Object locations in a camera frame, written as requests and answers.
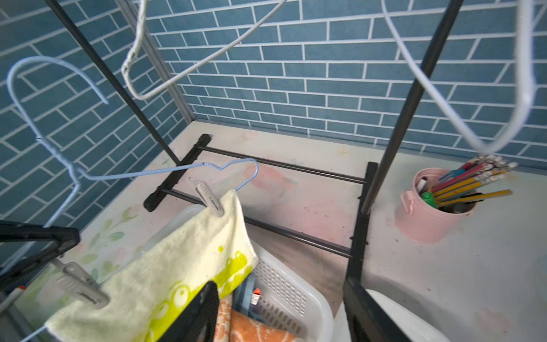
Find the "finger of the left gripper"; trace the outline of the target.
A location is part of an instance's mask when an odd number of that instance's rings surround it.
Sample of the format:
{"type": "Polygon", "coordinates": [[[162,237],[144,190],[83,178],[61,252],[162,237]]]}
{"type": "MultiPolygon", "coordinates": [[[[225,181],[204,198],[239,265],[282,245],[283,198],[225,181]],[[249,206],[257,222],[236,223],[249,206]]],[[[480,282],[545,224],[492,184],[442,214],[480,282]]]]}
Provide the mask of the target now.
{"type": "Polygon", "coordinates": [[[43,227],[41,225],[1,221],[1,242],[75,242],[79,243],[80,233],[76,228],[43,227]]]}
{"type": "Polygon", "coordinates": [[[45,266],[53,259],[63,255],[79,244],[79,240],[70,242],[54,242],[43,251],[22,259],[11,269],[1,275],[1,290],[18,283],[25,276],[45,266]]]}

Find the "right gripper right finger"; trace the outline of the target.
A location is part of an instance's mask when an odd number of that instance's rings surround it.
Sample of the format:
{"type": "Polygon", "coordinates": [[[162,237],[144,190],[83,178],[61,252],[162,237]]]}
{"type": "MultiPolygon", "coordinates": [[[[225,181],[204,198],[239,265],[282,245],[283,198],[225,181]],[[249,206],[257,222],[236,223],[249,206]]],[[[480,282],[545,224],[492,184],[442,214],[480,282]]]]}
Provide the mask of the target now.
{"type": "Polygon", "coordinates": [[[354,277],[343,286],[351,341],[401,341],[402,331],[354,277]]]}

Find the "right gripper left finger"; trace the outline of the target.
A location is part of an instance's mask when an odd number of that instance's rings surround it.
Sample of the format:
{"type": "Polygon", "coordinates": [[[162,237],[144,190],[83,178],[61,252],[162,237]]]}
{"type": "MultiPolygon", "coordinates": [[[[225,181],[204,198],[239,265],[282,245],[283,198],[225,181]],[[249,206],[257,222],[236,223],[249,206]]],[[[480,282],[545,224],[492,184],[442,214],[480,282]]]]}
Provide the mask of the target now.
{"type": "Polygon", "coordinates": [[[159,342],[213,342],[219,305],[217,285],[207,282],[159,342]]]}

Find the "orange patterned towel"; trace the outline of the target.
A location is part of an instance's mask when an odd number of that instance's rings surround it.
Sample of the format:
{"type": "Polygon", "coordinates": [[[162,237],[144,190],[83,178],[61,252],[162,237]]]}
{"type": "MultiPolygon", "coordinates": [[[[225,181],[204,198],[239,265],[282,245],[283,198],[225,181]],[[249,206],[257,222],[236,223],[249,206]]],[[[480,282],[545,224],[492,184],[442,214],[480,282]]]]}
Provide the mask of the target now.
{"type": "Polygon", "coordinates": [[[266,326],[232,309],[232,295],[219,303],[214,342],[218,341],[303,341],[292,333],[266,326]]]}

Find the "blue patterned towel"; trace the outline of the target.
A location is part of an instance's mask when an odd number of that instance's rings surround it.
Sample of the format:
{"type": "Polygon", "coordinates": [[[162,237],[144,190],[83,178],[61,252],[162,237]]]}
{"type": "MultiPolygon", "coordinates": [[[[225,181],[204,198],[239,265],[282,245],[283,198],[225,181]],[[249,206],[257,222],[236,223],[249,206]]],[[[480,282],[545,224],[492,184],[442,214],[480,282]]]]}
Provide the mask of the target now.
{"type": "Polygon", "coordinates": [[[250,275],[233,292],[232,309],[251,319],[263,322],[260,316],[259,301],[262,292],[256,284],[256,275],[250,275]]]}

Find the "yellow green patterned towel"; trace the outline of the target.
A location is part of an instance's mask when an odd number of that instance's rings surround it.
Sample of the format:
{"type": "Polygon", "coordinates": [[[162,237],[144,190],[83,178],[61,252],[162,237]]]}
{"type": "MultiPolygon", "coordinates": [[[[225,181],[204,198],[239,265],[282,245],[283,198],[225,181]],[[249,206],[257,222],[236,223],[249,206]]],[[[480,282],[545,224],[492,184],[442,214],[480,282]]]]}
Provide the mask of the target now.
{"type": "Polygon", "coordinates": [[[103,283],[102,309],[74,301],[45,327],[59,341],[158,341],[208,282],[229,296],[259,262],[234,190],[103,283]]]}

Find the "white clothespin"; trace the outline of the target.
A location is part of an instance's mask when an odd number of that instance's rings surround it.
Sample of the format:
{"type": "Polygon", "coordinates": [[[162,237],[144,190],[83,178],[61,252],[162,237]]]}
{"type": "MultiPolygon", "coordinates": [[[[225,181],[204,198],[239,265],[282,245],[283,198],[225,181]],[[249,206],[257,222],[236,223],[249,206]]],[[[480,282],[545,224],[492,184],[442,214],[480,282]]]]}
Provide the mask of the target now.
{"type": "Polygon", "coordinates": [[[65,264],[59,259],[54,259],[51,263],[61,272],[56,286],[65,293],[94,309],[102,309],[110,303],[108,295],[101,291],[98,283],[79,264],[65,264]]]}
{"type": "Polygon", "coordinates": [[[224,209],[220,204],[220,201],[205,181],[188,178],[187,183],[216,217],[222,217],[224,215],[224,209]]]}

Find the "light blue wire hanger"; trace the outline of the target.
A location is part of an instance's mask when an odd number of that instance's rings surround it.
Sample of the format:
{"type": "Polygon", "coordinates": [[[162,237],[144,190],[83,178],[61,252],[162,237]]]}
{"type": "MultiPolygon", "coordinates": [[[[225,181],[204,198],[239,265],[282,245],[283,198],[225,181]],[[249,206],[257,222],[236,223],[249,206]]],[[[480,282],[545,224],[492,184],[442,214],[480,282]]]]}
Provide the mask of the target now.
{"type": "MultiPolygon", "coordinates": [[[[161,174],[161,173],[168,173],[168,172],[176,172],[176,171],[183,171],[183,170],[189,170],[192,168],[200,168],[200,167],[211,167],[218,171],[222,171],[226,168],[228,168],[231,165],[235,165],[237,163],[242,162],[252,162],[255,167],[254,174],[249,176],[249,178],[243,182],[241,185],[235,188],[235,190],[240,190],[245,185],[250,183],[259,173],[259,164],[258,162],[253,158],[245,158],[242,160],[235,160],[232,162],[228,162],[226,165],[223,165],[222,167],[219,167],[217,165],[211,164],[211,163],[198,163],[198,164],[192,164],[192,165],[182,165],[178,166],[176,168],[165,168],[165,169],[159,169],[159,170],[153,170],[153,171],[142,171],[142,172],[130,172],[130,173],[123,173],[119,175],[102,175],[102,176],[95,176],[89,174],[86,170],[79,167],[77,164],[72,162],[71,160],[67,159],[61,151],[54,145],[51,144],[51,142],[42,134],[42,132],[37,128],[35,125],[35,122],[31,119],[31,117],[26,112],[25,108],[21,104],[21,101],[19,100],[18,95],[16,94],[15,88],[14,88],[14,81],[17,78],[17,74],[20,69],[24,68],[25,66],[29,64],[54,64],[58,66],[62,66],[64,68],[67,68],[68,70],[78,74],[95,92],[95,94],[101,99],[101,101],[104,104],[108,103],[108,99],[103,95],[103,93],[99,90],[97,85],[94,84],[94,82],[91,81],[91,79],[85,74],[81,69],[77,68],[73,64],[70,64],[69,62],[63,61],[58,58],[53,57],[47,57],[47,56],[32,56],[23,58],[20,61],[17,61],[9,70],[7,74],[7,88],[8,93],[16,107],[18,108],[22,118],[27,122],[28,126],[31,128],[31,130],[34,132],[36,141],[40,143],[45,149],[47,149],[48,152],[51,153],[51,155],[57,159],[58,162],[60,162],[65,169],[67,169],[68,174],[70,178],[73,181],[74,188],[71,192],[71,194],[65,199],[65,201],[62,203],[62,205],[57,209],[57,211],[54,212],[54,214],[51,216],[51,218],[46,222],[45,227],[52,227],[53,223],[58,219],[58,217],[65,212],[65,210],[71,206],[71,203],[75,200],[75,198],[78,195],[78,192],[81,188],[81,179],[85,178],[87,180],[92,181],[106,181],[106,180],[119,180],[119,179],[128,179],[128,178],[138,178],[148,175],[155,175],[155,174],[161,174]]],[[[21,261],[21,258],[25,254],[25,252],[31,248],[32,243],[29,242],[26,245],[24,245],[23,251],[14,257],[14,259],[10,262],[10,264],[6,267],[6,269],[2,272],[4,274],[9,269],[11,269],[14,265],[17,264],[17,262],[21,261]]]]}

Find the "white perforated plastic basket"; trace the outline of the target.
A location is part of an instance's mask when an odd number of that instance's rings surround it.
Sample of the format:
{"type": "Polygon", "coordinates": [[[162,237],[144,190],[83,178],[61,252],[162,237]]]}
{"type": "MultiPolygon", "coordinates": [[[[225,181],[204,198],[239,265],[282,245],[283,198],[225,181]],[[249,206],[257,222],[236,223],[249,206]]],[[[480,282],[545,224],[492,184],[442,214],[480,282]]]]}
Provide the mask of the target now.
{"type": "Polygon", "coordinates": [[[262,292],[260,323],[292,333],[303,341],[328,341],[333,315],[323,295],[266,249],[250,242],[259,258],[252,273],[262,292]]]}

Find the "pink pencil cup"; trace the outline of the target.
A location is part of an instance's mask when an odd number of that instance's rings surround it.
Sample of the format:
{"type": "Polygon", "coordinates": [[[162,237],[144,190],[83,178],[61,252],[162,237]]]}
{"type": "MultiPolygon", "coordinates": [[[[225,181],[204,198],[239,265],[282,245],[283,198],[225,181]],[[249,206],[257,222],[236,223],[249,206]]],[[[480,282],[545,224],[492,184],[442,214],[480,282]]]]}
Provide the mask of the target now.
{"type": "Polygon", "coordinates": [[[439,242],[470,217],[478,203],[512,195],[511,190],[485,193],[484,188],[507,178],[517,166],[499,155],[478,155],[453,170],[421,170],[400,196],[396,228],[421,244],[439,242]]]}

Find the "black metal clothes rack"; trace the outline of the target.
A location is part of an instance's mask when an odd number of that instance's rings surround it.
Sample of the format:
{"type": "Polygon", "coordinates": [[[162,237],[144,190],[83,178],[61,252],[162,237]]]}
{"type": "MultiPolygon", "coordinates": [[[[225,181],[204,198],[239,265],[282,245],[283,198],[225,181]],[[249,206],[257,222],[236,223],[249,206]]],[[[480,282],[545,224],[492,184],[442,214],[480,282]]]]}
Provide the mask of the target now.
{"type": "Polygon", "coordinates": [[[133,112],[138,107],[165,142],[198,121],[385,146],[380,100],[391,82],[367,78],[369,65],[397,62],[378,1],[151,1],[147,30],[153,55],[138,54],[131,77],[138,91],[175,76],[177,97],[163,91],[126,102],[55,11],[36,20],[51,38],[38,45],[84,68],[109,98],[102,104],[84,82],[59,67],[61,112],[75,128],[52,138],[93,172],[137,171],[161,147],[133,112]]]}

